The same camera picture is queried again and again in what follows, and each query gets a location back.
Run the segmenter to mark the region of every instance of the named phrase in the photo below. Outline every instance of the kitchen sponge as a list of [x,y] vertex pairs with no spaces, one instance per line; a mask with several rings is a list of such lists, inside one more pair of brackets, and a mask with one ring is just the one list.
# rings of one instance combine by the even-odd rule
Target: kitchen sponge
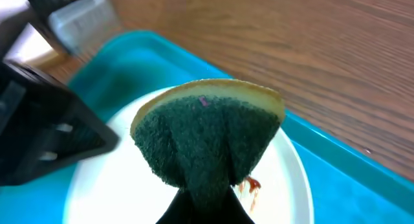
[[190,192],[199,212],[220,209],[253,170],[284,118],[273,90],[237,80],[171,89],[137,113],[131,136],[154,174]]

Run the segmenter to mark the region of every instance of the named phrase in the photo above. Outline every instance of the green scrubbing sponge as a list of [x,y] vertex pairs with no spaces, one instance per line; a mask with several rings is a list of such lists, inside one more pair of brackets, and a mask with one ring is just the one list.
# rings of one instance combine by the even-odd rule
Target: green scrubbing sponge
[[220,208],[229,187],[259,162],[283,120],[279,95],[237,80],[201,80],[143,106],[131,136],[154,174],[190,191],[200,212]]

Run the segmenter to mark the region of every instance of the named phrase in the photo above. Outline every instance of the wooden table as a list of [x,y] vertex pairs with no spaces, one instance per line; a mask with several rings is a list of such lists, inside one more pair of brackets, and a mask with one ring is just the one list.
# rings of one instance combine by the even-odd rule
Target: wooden table
[[[151,29],[414,181],[414,0],[113,0]],[[82,66],[49,72],[65,81]]]

